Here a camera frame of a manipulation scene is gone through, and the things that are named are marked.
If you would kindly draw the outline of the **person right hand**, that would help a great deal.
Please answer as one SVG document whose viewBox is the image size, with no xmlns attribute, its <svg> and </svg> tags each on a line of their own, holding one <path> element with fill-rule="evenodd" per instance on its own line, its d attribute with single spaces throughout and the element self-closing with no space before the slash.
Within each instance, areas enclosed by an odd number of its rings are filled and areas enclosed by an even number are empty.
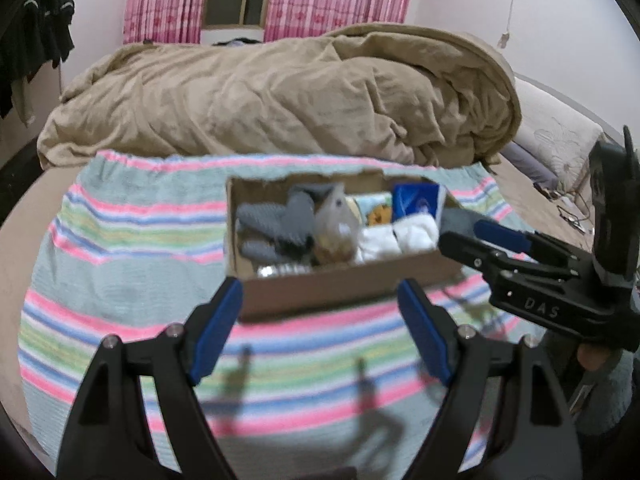
<svg viewBox="0 0 640 480">
<path fill-rule="evenodd" d="M 607 373 L 620 360 L 620 350 L 581 344 L 577 349 L 577 361 L 588 373 Z"/>
</svg>

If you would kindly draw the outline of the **grey fleece sleeve forearm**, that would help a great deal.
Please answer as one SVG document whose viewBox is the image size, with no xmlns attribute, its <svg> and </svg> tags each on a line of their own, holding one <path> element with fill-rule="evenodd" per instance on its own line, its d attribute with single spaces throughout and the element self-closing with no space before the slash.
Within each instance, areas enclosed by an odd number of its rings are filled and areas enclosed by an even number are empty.
<svg viewBox="0 0 640 480">
<path fill-rule="evenodd" d="M 639 400 L 639 355 L 620 350 L 620 360 L 607 373 L 588 373 L 577 361 L 581 344 L 547 330 L 541 348 L 566 395 L 577 431 L 600 437 L 631 415 Z"/>
</svg>

